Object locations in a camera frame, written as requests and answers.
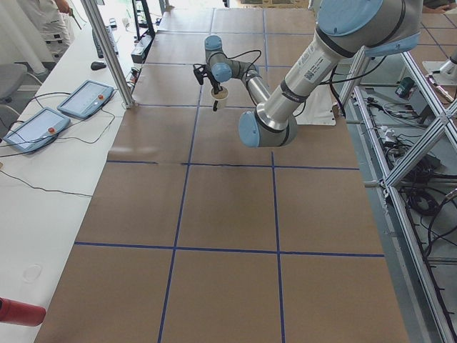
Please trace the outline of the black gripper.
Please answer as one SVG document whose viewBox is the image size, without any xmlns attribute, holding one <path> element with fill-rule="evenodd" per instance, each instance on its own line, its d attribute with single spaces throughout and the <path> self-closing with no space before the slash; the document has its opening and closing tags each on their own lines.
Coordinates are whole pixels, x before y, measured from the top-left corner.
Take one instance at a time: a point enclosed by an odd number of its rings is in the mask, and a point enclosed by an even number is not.
<svg viewBox="0 0 457 343">
<path fill-rule="evenodd" d="M 193 64 L 193 73 L 196 77 L 197 82 L 202 86 L 204 79 L 207 78 L 213 86 L 213 94 L 217 95 L 221 92 L 221 85 L 216 82 L 210 68 L 207 64 Z M 214 101 L 213 111 L 218 110 L 219 101 Z"/>
</svg>

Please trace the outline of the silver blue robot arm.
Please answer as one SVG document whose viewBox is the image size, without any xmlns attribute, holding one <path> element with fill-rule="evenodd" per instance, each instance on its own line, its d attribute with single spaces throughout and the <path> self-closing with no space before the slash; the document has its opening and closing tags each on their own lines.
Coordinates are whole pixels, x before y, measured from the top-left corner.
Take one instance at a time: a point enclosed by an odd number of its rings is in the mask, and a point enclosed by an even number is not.
<svg viewBox="0 0 457 343">
<path fill-rule="evenodd" d="M 241 141 L 249 147 L 285 146 L 296 137 L 293 113 L 342 59 L 360 49 L 369 57 L 389 56 L 418 44 L 422 8 L 422 1 L 322 1 L 312 42 L 274 91 L 254 63 L 227 57 L 216 35 L 206 37 L 206 62 L 194 65 L 194 75 L 200 84 L 210 80 L 216 104 L 226 95 L 221 83 L 241 80 L 256 106 L 239 119 Z"/>
</svg>

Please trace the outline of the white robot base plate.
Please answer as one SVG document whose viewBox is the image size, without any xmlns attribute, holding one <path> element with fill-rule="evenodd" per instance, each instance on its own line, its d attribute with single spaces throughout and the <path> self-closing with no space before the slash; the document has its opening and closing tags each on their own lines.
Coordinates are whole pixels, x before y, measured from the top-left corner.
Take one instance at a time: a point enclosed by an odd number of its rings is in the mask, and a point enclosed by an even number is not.
<svg viewBox="0 0 457 343">
<path fill-rule="evenodd" d="M 328 85 L 317 86 L 293 113 L 299 125 L 335 126 L 331 90 Z"/>
</svg>

